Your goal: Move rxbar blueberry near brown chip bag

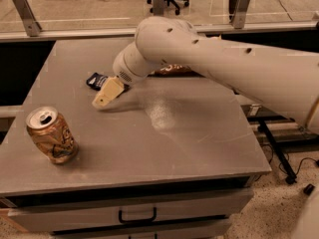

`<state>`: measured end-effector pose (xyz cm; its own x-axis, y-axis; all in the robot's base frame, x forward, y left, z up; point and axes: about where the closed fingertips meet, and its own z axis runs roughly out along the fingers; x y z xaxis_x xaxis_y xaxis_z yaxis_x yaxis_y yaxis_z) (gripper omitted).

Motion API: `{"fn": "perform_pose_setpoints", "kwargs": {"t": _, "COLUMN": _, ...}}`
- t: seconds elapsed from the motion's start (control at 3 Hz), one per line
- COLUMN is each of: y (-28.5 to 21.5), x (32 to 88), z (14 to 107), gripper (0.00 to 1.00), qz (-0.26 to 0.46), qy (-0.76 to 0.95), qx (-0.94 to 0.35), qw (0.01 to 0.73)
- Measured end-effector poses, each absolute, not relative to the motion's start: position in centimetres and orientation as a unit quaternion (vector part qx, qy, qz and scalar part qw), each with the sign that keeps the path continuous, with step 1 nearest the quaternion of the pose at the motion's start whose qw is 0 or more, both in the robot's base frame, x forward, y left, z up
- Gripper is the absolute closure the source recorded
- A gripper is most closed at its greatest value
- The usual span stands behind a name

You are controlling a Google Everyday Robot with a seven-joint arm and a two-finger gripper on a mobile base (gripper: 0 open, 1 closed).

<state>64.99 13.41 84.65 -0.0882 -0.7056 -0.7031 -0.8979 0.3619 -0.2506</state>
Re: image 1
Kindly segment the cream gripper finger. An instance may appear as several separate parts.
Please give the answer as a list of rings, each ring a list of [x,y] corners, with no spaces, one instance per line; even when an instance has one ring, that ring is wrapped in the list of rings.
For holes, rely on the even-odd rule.
[[[117,98],[124,90],[125,85],[118,77],[107,78],[92,101],[93,107],[98,110],[103,109],[107,104]]]

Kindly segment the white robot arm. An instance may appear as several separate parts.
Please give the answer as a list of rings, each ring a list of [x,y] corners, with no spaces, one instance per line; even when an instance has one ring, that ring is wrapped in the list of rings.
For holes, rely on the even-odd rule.
[[[319,133],[319,54],[204,37],[187,21],[152,16],[116,56],[97,109],[166,65],[189,67]]]

